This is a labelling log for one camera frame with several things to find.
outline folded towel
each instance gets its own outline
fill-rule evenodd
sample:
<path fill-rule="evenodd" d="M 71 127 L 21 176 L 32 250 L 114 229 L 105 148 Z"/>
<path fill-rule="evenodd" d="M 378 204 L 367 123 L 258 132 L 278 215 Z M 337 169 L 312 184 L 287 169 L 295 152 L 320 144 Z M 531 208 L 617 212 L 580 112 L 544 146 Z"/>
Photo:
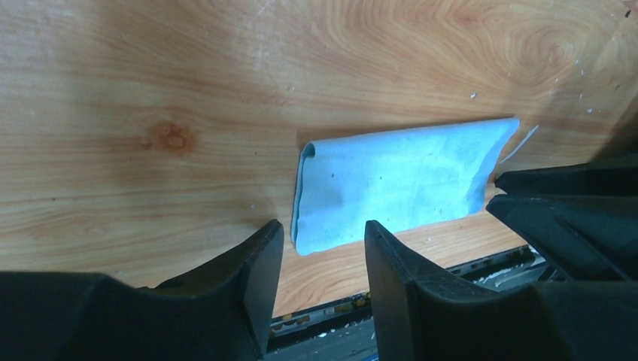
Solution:
<path fill-rule="evenodd" d="M 518 119 L 431 126 L 308 143 L 299 158 L 292 239 L 303 256 L 456 220 L 483 207 L 485 187 Z"/>

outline black plastic part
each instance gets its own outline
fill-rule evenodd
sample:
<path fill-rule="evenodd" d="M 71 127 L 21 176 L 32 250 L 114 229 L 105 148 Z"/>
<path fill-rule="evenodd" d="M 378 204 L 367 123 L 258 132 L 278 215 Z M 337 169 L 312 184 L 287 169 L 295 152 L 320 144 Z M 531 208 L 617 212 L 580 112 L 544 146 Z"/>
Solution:
<path fill-rule="evenodd" d="M 508 171 L 496 182 L 511 196 L 638 196 L 638 153 L 614 159 Z"/>
<path fill-rule="evenodd" d="M 272 220 L 155 289 L 101 274 L 2 272 L 0 358 L 262 359 L 283 241 Z"/>
<path fill-rule="evenodd" d="M 500 293 L 512 293 L 536 282 L 539 273 L 545 269 L 547 262 L 530 252 L 528 246 L 447 268 L 453 275 Z M 291 315 L 288 321 L 284 321 L 284 327 L 281 327 L 282 317 L 272 320 L 274 336 L 268 343 L 266 361 L 378 360 L 369 293 Z M 285 331 L 287 326 L 290 327 L 288 332 Z"/>
<path fill-rule="evenodd" d="M 638 280 L 638 156 L 507 172 L 487 210 L 574 281 Z"/>
<path fill-rule="evenodd" d="M 541 283 L 502 295 L 366 224 L 366 265 L 381 360 L 638 359 L 638 286 Z"/>

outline wood grain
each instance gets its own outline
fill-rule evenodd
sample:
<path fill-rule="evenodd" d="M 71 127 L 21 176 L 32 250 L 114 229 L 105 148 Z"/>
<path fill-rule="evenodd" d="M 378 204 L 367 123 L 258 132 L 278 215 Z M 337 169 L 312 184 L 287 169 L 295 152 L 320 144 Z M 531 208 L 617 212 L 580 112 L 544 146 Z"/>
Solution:
<path fill-rule="evenodd" d="M 0 267 L 154 286 L 271 218 L 308 140 L 504 116 L 497 173 L 635 140 L 619 0 L 7 0 Z M 441 265 L 523 241 L 485 212 L 400 235 Z M 276 314 L 367 288 L 363 245 L 298 256 Z"/>

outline wooden table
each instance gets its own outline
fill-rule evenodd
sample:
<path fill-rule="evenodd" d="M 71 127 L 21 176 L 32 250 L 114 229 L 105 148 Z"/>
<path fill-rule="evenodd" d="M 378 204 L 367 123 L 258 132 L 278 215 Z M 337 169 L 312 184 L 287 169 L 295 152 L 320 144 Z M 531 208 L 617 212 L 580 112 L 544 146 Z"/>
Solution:
<path fill-rule="evenodd" d="M 497 173 L 621 147 L 636 134 L 632 7 L 7 0 L 0 267 L 154 286 L 271 218 L 288 232 L 311 139 L 520 117 L 504 156 L 538 126 Z M 523 244 L 485 212 L 400 237 L 443 266 Z M 287 238 L 275 314 L 367 287 L 362 243 L 301 257 Z"/>

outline blue cloth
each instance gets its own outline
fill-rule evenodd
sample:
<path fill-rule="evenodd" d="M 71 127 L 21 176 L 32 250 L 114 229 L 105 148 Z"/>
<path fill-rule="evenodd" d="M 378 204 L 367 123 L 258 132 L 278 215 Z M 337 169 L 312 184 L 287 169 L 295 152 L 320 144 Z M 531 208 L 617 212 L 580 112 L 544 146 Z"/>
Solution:
<path fill-rule="evenodd" d="M 431 126 L 308 143 L 299 158 L 292 239 L 303 256 L 363 238 L 456 220 L 485 187 L 518 119 Z"/>

